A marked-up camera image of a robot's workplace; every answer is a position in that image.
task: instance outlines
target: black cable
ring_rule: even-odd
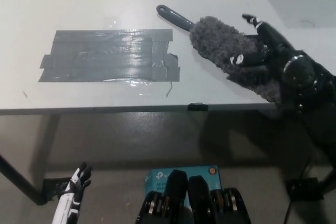
[[[304,176],[304,172],[306,171],[308,165],[310,164],[311,162],[311,158],[308,159],[308,161],[306,162],[306,164],[304,165],[301,173],[300,173],[300,176],[299,176],[299,179],[301,179],[303,176]],[[291,210],[292,210],[292,201],[290,200],[290,203],[287,207],[287,211],[286,211],[286,215],[285,215],[285,219],[284,219],[284,223],[283,224],[287,224],[287,221],[288,221],[288,218],[289,218],[289,215],[291,213]]]

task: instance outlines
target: gray microfiber duster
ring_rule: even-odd
[[[266,66],[243,68],[228,63],[232,56],[262,50],[263,45],[257,39],[246,37],[234,27],[207,16],[190,29],[190,40],[203,58],[228,74],[229,80],[256,92],[269,102],[281,102],[279,82],[272,78]]]

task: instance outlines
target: white table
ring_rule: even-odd
[[[172,111],[185,110],[191,103],[207,104],[209,110],[270,108],[274,105],[226,80],[220,69],[201,58],[192,49],[187,32],[161,19],[156,6],[164,4],[194,22],[212,15],[248,34],[255,34],[255,30],[241,14],[256,15],[335,74],[333,3],[333,0],[0,0],[0,114]],[[311,6],[315,6],[316,12],[312,12]],[[313,24],[305,21],[312,19]],[[56,30],[161,28],[173,29],[174,41],[169,52],[178,55],[181,67],[180,82],[173,83],[168,97],[169,82],[38,82],[41,60],[50,53]]]

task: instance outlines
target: concrete floor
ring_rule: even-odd
[[[283,223],[284,179],[331,168],[293,120],[258,112],[119,113],[0,117],[0,153],[37,187],[68,176],[82,161],[94,167],[79,223],[134,223],[151,168],[217,164],[223,187],[240,190],[252,223]],[[336,193],[295,203],[288,223],[336,222]],[[2,175],[0,223],[51,223],[57,201],[35,206]]]

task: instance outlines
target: metal table leg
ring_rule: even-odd
[[[20,191],[37,205],[44,205],[47,199],[28,180],[25,179],[9,162],[0,156],[0,172]]]

